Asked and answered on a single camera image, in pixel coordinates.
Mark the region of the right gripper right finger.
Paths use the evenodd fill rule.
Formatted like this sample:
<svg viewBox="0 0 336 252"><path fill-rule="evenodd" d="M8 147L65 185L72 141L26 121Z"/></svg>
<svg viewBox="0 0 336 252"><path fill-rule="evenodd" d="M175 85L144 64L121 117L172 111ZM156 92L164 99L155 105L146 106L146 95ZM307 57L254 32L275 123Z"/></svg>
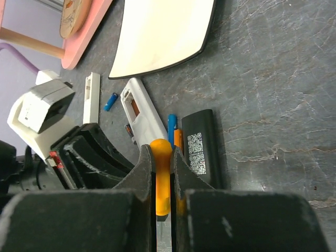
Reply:
<svg viewBox="0 0 336 252"><path fill-rule="evenodd" d="M317 215L291 193L211 187L171 156L173 251L329 251Z"/></svg>

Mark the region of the wide white remote control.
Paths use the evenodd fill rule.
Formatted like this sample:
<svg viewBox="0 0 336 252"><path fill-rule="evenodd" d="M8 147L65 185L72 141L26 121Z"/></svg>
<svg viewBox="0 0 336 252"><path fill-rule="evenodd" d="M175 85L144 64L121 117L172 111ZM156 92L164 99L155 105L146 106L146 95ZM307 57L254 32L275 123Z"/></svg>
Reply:
<svg viewBox="0 0 336 252"><path fill-rule="evenodd" d="M120 99L138 147L156 139L168 139L167 130L140 79L131 78Z"/></svg>

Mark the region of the black battery with orange band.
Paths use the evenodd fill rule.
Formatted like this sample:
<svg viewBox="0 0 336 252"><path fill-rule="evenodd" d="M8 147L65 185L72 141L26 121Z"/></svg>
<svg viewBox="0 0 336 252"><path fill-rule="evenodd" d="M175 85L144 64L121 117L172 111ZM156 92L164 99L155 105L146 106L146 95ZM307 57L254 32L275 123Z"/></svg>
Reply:
<svg viewBox="0 0 336 252"><path fill-rule="evenodd" d="M129 135L129 137L131 138L132 143L133 143L134 145L136 145L137 143L136 143L136 140L135 140L135 136L134 136L134 134L133 134L133 131L132 131L132 129L131 129L131 126L130 126L129 124L127 124L127 125L125 125L125 129L126 129L128 135Z"/></svg>

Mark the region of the blue battery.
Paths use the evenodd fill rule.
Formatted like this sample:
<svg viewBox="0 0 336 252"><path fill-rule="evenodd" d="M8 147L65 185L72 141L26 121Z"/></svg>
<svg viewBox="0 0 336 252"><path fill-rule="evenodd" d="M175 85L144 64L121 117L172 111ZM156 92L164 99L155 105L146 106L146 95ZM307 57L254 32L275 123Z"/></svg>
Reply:
<svg viewBox="0 0 336 252"><path fill-rule="evenodd" d="M168 116L168 141L171 144L171 147L174 148L174 131L177 129L177 116L175 114L169 114Z"/></svg>
<svg viewBox="0 0 336 252"><path fill-rule="evenodd" d="M110 111L116 100L118 99L119 95L117 93L113 93L107 103L104 105L103 110L104 111Z"/></svg>

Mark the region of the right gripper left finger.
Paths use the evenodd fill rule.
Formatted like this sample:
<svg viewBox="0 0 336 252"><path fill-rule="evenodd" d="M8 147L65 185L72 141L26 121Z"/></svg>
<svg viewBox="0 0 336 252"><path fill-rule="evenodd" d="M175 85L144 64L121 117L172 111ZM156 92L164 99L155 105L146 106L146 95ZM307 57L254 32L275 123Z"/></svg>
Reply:
<svg viewBox="0 0 336 252"><path fill-rule="evenodd" d="M153 154L114 188L23 192L1 212L1 251L152 251Z"/></svg>

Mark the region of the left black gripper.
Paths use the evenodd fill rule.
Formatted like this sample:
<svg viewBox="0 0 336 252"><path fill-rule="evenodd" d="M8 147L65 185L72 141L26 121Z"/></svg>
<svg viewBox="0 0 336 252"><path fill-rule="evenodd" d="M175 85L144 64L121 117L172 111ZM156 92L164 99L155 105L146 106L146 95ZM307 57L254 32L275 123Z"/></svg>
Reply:
<svg viewBox="0 0 336 252"><path fill-rule="evenodd" d="M97 123L73 127L51 144L47 157L56 159L51 166L30 147L24 156L16 156L16 149L1 142L1 194L57 188L68 189L61 171L67 171L75 188L113 188L134 165L109 141Z"/></svg>

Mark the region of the black remote control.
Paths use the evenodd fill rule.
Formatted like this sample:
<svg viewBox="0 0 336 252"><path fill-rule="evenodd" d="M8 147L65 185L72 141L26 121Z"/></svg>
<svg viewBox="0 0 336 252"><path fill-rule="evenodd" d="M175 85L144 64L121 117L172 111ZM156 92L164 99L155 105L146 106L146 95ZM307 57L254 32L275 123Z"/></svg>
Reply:
<svg viewBox="0 0 336 252"><path fill-rule="evenodd" d="M188 166L212 187L223 188L213 110L201 110L182 118L182 131Z"/></svg>

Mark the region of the orange handled screwdriver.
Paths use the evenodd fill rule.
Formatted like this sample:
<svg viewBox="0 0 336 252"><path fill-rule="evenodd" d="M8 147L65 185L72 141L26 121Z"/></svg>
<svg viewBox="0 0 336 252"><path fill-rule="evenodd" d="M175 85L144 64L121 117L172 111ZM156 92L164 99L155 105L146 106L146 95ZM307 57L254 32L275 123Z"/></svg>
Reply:
<svg viewBox="0 0 336 252"><path fill-rule="evenodd" d="M171 211L172 147L168 140L156 139L150 143L155 163L155 214L158 222L166 221Z"/></svg>

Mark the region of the slim white remote control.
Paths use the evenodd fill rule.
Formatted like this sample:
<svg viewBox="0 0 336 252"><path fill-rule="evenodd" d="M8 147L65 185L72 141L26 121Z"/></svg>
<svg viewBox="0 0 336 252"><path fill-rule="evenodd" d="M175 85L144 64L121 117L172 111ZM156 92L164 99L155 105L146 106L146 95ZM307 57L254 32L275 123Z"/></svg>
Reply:
<svg viewBox="0 0 336 252"><path fill-rule="evenodd" d="M92 72L85 79L83 124L99 122L100 75Z"/></svg>

